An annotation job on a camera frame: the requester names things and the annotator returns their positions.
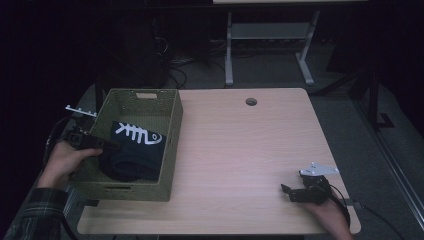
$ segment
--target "green storage basket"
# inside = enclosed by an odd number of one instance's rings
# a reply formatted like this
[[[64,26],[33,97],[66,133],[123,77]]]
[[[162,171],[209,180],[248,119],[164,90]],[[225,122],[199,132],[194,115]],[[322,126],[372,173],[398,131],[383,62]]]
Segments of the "green storage basket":
[[[165,135],[159,180],[113,180],[100,171],[98,159],[92,157],[83,162],[71,183],[90,199],[169,201],[182,115],[178,90],[111,89],[91,134],[110,139],[112,122],[119,121]]]

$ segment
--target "folded black clothing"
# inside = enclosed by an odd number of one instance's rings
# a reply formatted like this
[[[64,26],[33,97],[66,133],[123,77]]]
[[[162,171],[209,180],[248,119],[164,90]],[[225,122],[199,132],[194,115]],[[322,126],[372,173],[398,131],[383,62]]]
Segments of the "folded black clothing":
[[[114,121],[111,140],[121,143],[119,151],[104,150],[100,170],[118,181],[158,180],[166,137],[138,126]]]

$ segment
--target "plaid sleeve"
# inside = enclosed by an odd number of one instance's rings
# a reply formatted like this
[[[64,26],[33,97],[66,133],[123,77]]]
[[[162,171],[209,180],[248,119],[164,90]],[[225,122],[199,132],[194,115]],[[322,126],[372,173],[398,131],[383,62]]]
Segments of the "plaid sleeve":
[[[67,193],[64,191],[34,189],[5,239],[60,239],[60,224],[66,200]]]

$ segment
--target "white bracket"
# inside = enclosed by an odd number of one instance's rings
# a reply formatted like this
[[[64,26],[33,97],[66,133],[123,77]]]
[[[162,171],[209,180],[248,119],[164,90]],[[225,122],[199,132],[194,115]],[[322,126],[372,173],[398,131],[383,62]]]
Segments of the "white bracket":
[[[77,112],[77,113],[81,113],[81,114],[84,114],[84,115],[88,115],[88,116],[92,116],[92,117],[97,117],[97,113],[96,112],[93,112],[93,113],[91,111],[85,112],[81,108],[78,108],[78,109],[71,108],[71,105],[67,105],[65,109],[66,110],[69,110],[69,111],[72,111],[72,112]]]
[[[306,176],[321,176],[336,173],[340,173],[338,168],[321,165],[315,162],[312,162],[309,168],[300,170],[300,174]]]

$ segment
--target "human hand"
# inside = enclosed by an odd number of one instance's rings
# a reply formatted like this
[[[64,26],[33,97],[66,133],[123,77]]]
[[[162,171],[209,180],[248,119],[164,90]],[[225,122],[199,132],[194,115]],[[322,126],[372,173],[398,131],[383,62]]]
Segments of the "human hand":
[[[353,240],[353,235],[347,225],[345,216],[339,206],[330,198],[321,205],[315,203],[299,203],[299,205],[311,212],[322,227],[335,239]]]
[[[67,142],[59,142],[53,148],[43,174],[38,180],[37,188],[62,189],[69,175],[76,171],[83,159],[98,156],[102,149],[75,150]]]

